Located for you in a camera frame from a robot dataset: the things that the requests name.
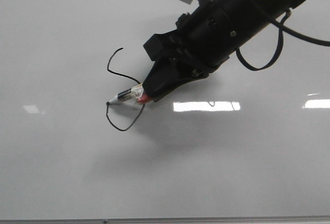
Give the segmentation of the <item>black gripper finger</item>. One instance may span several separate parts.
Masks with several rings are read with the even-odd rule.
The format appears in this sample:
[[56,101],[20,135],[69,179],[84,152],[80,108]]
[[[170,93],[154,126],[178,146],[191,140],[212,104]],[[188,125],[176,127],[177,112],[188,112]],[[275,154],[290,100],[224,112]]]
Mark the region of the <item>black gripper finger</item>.
[[142,85],[147,96],[151,98],[163,98],[178,88],[180,80],[173,58],[156,60]]
[[154,92],[156,95],[153,97],[153,102],[158,102],[183,85],[197,80],[202,80],[207,77],[209,77],[208,73],[162,77],[160,80],[156,81],[157,85],[154,87]]

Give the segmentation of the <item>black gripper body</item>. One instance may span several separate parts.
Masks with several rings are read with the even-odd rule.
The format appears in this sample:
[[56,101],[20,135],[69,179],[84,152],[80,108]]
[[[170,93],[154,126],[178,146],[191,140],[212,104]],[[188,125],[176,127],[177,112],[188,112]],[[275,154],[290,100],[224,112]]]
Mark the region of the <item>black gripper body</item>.
[[212,73],[248,40],[242,23],[247,0],[197,1],[192,13],[178,18],[175,30],[156,33],[144,44],[154,63],[152,72]]

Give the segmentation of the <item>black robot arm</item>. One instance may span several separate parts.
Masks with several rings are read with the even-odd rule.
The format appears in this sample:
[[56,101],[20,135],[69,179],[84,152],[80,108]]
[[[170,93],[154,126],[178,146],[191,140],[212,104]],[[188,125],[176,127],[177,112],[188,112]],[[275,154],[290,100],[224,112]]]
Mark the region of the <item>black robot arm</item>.
[[[180,0],[190,4],[193,0]],[[306,0],[197,0],[192,13],[182,14],[173,31],[155,34],[144,44],[154,65],[143,81],[144,97],[158,101],[188,82],[207,78],[232,53],[267,25],[279,29],[272,61],[283,48],[283,34],[329,46],[328,41],[308,37],[285,26],[291,10]]]

